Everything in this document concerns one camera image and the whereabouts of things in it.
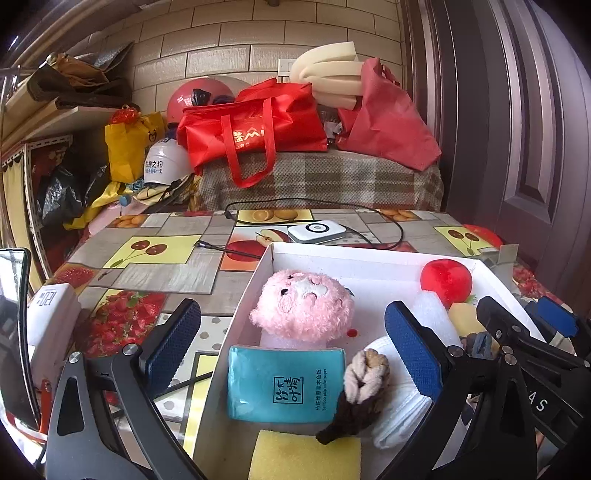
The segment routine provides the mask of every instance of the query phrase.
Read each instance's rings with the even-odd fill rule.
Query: white helmet
[[[146,183],[170,185],[193,172],[189,154],[172,138],[164,138],[152,145],[144,162]]]

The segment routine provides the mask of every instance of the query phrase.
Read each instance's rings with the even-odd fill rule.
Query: metal screw
[[[128,343],[123,347],[123,354],[124,355],[133,355],[135,352],[138,351],[137,343]]]
[[[464,354],[464,350],[462,349],[462,347],[459,347],[457,345],[450,345],[449,347],[447,347],[447,351],[451,356],[454,356],[456,358],[460,358]]]
[[[70,356],[68,357],[68,361],[71,364],[75,364],[78,360],[80,360],[81,356],[82,356],[81,352],[74,352],[74,353],[70,354]]]
[[[517,359],[513,355],[508,353],[507,355],[505,355],[505,362],[507,362],[509,365],[516,365]]]

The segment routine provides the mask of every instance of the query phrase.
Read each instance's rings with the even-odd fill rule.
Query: checkered fabric
[[[243,177],[265,167],[264,153],[240,156]],[[278,197],[306,197],[345,202],[372,208],[404,208],[439,211],[443,182],[436,165],[414,171],[384,158],[341,150],[278,152],[272,174],[254,187],[239,189],[230,177],[225,161],[205,165],[195,206],[200,210],[223,210],[231,202],[249,202],[237,209],[253,209],[257,200]],[[278,202],[290,208],[327,208],[314,202]]]

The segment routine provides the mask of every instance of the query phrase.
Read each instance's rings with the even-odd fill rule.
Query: table
[[[396,218],[404,230],[404,241],[396,250],[461,257],[490,247],[478,236],[466,238],[462,234],[466,230],[446,213],[384,212]],[[174,385],[213,370],[236,305],[257,265],[252,258],[195,247],[197,240],[261,254],[270,241],[289,241],[286,232],[291,220],[333,220],[375,244],[392,245],[400,239],[395,223],[365,209],[242,210],[233,214],[237,223],[224,212],[122,217],[81,245],[49,281],[70,283],[82,304],[72,348],[102,356],[115,353],[125,342],[141,343],[183,299],[193,299],[201,307],[202,323],[174,376]],[[240,220],[260,225],[247,226]],[[265,227],[275,222],[282,224]],[[328,244],[369,246],[351,232]],[[530,297],[547,293],[534,283],[527,269],[518,266],[517,272],[517,297],[523,297],[517,288],[519,282],[527,283]],[[99,328],[108,322],[113,325],[111,333]],[[191,456],[208,387],[209,380],[203,380],[155,401]],[[118,420],[118,427],[132,459],[147,465],[124,418]]]

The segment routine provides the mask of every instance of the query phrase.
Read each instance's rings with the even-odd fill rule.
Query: red tote bag
[[[276,79],[241,91],[234,103],[186,108],[177,142],[187,149],[195,169],[227,157],[240,188],[252,187],[272,172],[277,151],[326,151],[311,84]],[[259,150],[265,151],[267,165],[243,179],[238,153]]]
[[[441,155],[437,141],[406,91],[378,58],[361,67],[363,101],[354,111],[339,109],[344,132],[336,145],[423,171]]]

